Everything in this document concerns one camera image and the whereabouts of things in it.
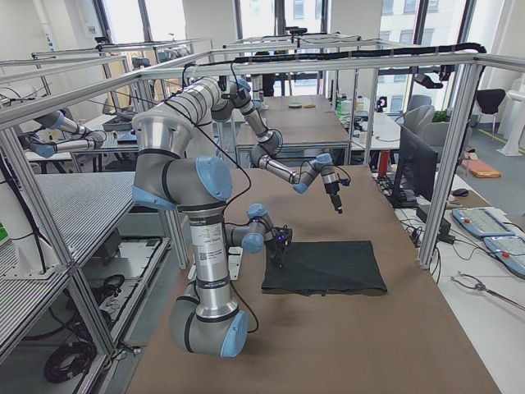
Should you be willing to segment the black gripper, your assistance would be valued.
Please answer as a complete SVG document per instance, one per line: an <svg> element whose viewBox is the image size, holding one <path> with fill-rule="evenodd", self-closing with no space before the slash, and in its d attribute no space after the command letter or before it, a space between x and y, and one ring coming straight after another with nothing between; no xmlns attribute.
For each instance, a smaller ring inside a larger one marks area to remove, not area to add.
<svg viewBox="0 0 525 394"><path fill-rule="evenodd" d="M266 241L267 257L271 263L277 263L279 269L283 268L283 254L291 244L293 230L291 227L273 227L270 231L270 238Z"/></svg>
<svg viewBox="0 0 525 394"><path fill-rule="evenodd" d="M335 211L338 214L343 213L342 203L339 196L340 185L349 186L349 178L340 178L339 175L334 172L322 175L322 181L326 193L330 196L331 202L334 206Z"/></svg>

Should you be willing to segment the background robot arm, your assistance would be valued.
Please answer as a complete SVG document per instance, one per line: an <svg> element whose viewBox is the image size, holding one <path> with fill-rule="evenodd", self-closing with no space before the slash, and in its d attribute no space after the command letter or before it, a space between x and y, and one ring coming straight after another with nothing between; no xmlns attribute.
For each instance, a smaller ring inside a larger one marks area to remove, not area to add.
<svg viewBox="0 0 525 394"><path fill-rule="evenodd" d="M107 138L104 131L91 130L66 117L61 111L50 112L34 120L41 127L34 131L22 133L19 136L19 141L24 149L29 149L43 158L50 158L60 152L99 149ZM42 140L38 136L38 132L45 129L58 130L62 136L55 140Z"/></svg>

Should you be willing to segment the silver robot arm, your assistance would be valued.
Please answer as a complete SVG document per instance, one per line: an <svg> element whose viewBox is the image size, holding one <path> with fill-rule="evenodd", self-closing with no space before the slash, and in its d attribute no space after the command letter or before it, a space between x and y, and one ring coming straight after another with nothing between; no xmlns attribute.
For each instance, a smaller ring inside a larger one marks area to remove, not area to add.
<svg viewBox="0 0 525 394"><path fill-rule="evenodd" d="M223 211L233 192L229 168L215 154L185 156L198 126L226 103L219 80L204 77L132 124L139 142L132 197L136 204L189 218L196 278L171 311L171 335L185 351L236 357L249 317L231 294Z"/></svg>
<svg viewBox="0 0 525 394"><path fill-rule="evenodd" d="M255 167L266 170L287 181L300 194L306 192L315 179L320 176L334 210L337 213L343 213L342 202L339 196L340 187L348 186L350 179L341 179L336 175L336 166L332 161L331 155L322 153L314 159L304 161L298 171L278 162L275 160L275 153L283 142L282 134L276 129L269 128L264 123L251 99L249 85L242 79L233 79L230 85L226 86L226 79L221 77L218 86L222 91L221 98L225 102L212 110L212 119L225 121L231 116L235 108L240 110L257 139L257 143L250 151L251 163Z"/></svg>

